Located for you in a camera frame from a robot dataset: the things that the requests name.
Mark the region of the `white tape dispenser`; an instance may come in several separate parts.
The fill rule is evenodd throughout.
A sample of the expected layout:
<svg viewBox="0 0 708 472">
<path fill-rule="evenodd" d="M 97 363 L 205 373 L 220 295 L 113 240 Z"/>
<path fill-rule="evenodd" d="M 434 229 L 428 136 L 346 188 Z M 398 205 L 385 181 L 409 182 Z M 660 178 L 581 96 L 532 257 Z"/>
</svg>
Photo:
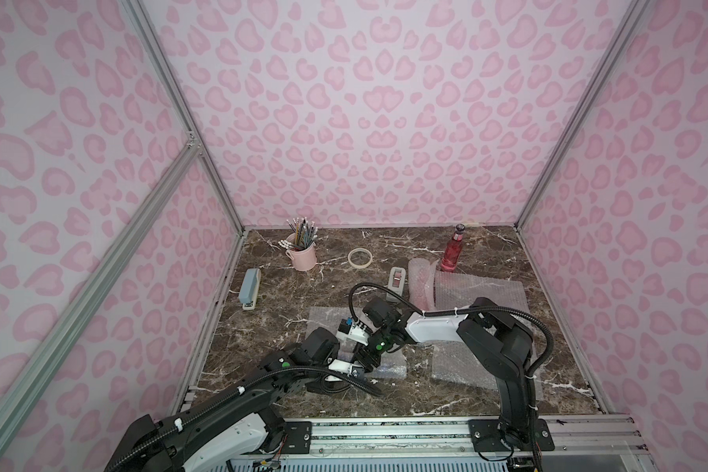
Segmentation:
<svg viewBox="0 0 708 472">
<path fill-rule="evenodd" d="M 407 270 L 404 267 L 392 267 L 387 279 L 387 300 L 397 301 L 403 295 Z"/>
</svg>

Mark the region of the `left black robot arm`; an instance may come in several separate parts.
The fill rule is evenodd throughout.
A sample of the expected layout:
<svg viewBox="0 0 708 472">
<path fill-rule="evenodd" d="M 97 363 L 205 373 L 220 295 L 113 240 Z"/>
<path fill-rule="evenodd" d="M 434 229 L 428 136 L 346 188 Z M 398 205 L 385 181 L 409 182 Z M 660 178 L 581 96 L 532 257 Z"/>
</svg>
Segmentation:
<svg viewBox="0 0 708 472">
<path fill-rule="evenodd" d="M 248 452 L 280 452 L 286 422 L 273 405 L 289 393 L 318 389 L 330 395 L 334 388 L 323 383 L 334 378 L 369 395 L 382 394 L 366 380 L 330 369 L 338 348 L 336 336 L 318 328 L 304 341 L 267 354 L 241 381 L 213 398 L 162 420 L 140 417 L 105 469 L 207 471 Z"/>
</svg>

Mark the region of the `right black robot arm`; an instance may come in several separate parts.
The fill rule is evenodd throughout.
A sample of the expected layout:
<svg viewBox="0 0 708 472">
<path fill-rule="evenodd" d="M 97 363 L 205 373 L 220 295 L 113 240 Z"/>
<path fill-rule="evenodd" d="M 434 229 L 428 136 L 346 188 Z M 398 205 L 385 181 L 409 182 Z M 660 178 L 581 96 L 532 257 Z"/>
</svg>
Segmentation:
<svg viewBox="0 0 708 472">
<path fill-rule="evenodd" d="M 353 366 L 367 373 L 381 366 L 385 354 L 407 345 L 463 343 L 497 382 L 501 413 L 491 438 L 509 451 L 508 458 L 529 450 L 533 469 L 543 469 L 535 374 L 552 356 L 555 340 L 541 320 L 486 297 L 465 308 L 424 311 L 373 282 L 354 285 L 347 304 L 350 317 L 338 334 L 356 343 Z"/>
</svg>

